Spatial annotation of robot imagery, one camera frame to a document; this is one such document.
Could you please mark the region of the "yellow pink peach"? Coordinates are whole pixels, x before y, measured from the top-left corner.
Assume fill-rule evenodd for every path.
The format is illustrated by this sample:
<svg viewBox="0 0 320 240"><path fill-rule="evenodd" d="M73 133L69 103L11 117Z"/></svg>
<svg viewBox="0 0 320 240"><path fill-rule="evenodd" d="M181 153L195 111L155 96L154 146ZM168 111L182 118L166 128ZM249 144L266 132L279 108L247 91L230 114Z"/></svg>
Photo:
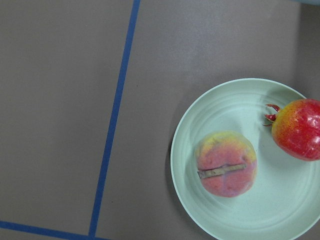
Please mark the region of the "yellow pink peach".
<svg viewBox="0 0 320 240"><path fill-rule="evenodd" d="M199 172L246 165L243 169L202 178L201 184L213 195L237 197L247 192L255 182L258 163L256 152L241 133L226 130L208 134L197 144L194 157Z"/></svg>

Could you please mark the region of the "green plate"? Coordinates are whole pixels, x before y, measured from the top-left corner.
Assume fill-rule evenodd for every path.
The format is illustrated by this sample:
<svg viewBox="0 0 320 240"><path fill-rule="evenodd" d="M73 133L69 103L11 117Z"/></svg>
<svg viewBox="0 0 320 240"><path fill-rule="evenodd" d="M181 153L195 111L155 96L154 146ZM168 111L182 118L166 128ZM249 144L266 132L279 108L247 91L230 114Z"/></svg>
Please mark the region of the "green plate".
<svg viewBox="0 0 320 240"><path fill-rule="evenodd" d="M244 78L222 83L197 98L181 118L171 145L170 170L186 213L219 240L295 240L320 221L320 163L294 158L271 135L268 104L284 107L303 95L282 83ZM210 193L197 164L201 141L233 131L251 143L252 153L228 147L233 168L226 176L255 172L246 192L225 197Z"/></svg>

